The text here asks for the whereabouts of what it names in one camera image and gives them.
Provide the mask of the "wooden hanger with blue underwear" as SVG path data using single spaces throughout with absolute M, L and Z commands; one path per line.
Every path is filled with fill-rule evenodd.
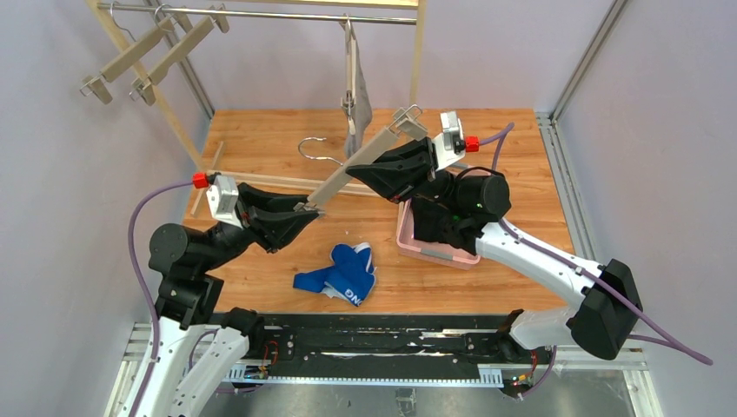
M 338 194 L 352 179 L 347 169 L 354 165 L 370 164 L 383 153 L 390 150 L 405 135 L 409 140 L 420 141 L 428 135 L 428 129 L 419 121 L 423 109 L 417 104 L 408 108 L 399 108 L 393 114 L 391 124 L 380 129 L 368 142 L 353 154 L 330 177 L 321 182 L 304 203 L 295 205 L 295 211 L 317 210 Z

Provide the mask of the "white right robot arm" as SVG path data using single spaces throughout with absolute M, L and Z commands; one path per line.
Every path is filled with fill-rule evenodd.
M 501 338 L 526 350 L 575 344 L 598 359 L 618 356 L 642 311 L 630 267 L 572 255 L 511 224 L 503 173 L 482 166 L 442 168 L 428 138 L 351 164 L 346 173 L 390 202 L 422 207 L 424 214 L 413 219 L 429 225 L 430 240 L 503 264 L 566 302 L 564 308 L 511 312 L 498 331 Z

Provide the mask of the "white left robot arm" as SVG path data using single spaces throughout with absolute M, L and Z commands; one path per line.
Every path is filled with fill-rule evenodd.
M 151 334 L 123 403 L 121 416 L 197 416 L 226 373 L 250 350 L 264 344 L 264 319 L 233 308 L 224 315 L 200 359 L 190 356 L 206 334 L 223 280 L 211 271 L 242 255 L 252 244 L 268 253 L 289 245 L 320 217 L 307 195 L 263 191 L 225 175 L 197 175 L 215 224 L 197 230 L 166 223 L 149 239 L 149 268 L 162 276 L 157 295 L 144 293 Z

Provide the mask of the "black underwear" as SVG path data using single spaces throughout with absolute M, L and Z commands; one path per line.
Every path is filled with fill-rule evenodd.
M 412 199 L 410 208 L 416 240 L 448 244 L 477 255 L 475 241 L 479 229 L 470 217 L 455 215 L 441 204 L 423 198 Z

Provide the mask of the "blue underwear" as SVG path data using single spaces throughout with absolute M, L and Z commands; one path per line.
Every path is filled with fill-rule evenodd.
M 326 268 L 295 274 L 293 288 L 339 298 L 360 307 L 376 284 L 370 244 L 337 244 L 329 258 L 332 264 Z

